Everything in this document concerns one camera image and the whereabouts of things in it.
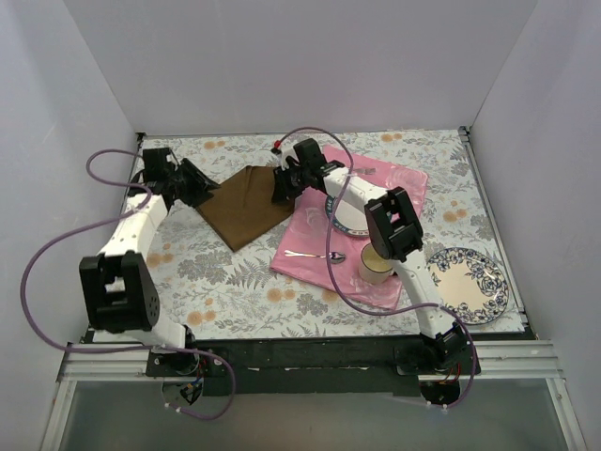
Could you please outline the brown cloth napkin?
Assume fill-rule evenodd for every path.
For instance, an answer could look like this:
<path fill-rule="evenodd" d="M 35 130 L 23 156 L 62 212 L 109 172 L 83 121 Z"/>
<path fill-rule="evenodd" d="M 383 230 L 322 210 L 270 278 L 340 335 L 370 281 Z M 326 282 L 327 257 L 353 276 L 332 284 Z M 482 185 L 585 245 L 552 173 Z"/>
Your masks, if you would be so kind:
<path fill-rule="evenodd" d="M 294 201 L 274 204 L 273 191 L 273 168 L 247 165 L 196 210 L 226 246 L 237 252 L 293 214 Z"/>

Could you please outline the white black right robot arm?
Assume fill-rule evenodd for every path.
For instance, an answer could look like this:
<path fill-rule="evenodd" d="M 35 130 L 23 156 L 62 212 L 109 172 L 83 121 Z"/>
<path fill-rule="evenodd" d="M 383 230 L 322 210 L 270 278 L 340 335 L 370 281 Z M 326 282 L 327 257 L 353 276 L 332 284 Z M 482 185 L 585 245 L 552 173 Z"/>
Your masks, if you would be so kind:
<path fill-rule="evenodd" d="M 424 232 L 407 191 L 401 187 L 386 190 L 358 177 L 352 165 L 327 161 L 313 138 L 298 143 L 292 151 L 282 151 L 277 141 L 271 152 L 280 159 L 274 169 L 272 201 L 291 200 L 313 188 L 363 213 L 371 244 L 391 264 L 411 302 L 410 307 L 382 315 L 416 313 L 424 359 L 432 371 L 446 373 L 468 359 L 470 372 L 475 373 L 473 339 L 457 314 L 444 305 L 426 267 Z"/>

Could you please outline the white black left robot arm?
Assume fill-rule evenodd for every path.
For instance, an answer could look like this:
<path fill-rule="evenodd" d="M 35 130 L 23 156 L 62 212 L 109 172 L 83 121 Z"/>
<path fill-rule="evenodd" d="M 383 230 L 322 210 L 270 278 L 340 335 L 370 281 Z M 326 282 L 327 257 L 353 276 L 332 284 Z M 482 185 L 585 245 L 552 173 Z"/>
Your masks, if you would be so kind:
<path fill-rule="evenodd" d="M 220 185 L 170 148 L 142 152 L 144 167 L 128 187 L 123 217 L 110 240 L 79 265 L 88 320 L 93 329 L 123 334 L 167 354 L 167 364 L 181 376 L 200 363 L 190 346 L 192 333 L 161 311 L 158 290 L 146 257 L 162 221 L 180 201 L 193 209 L 213 197 Z"/>

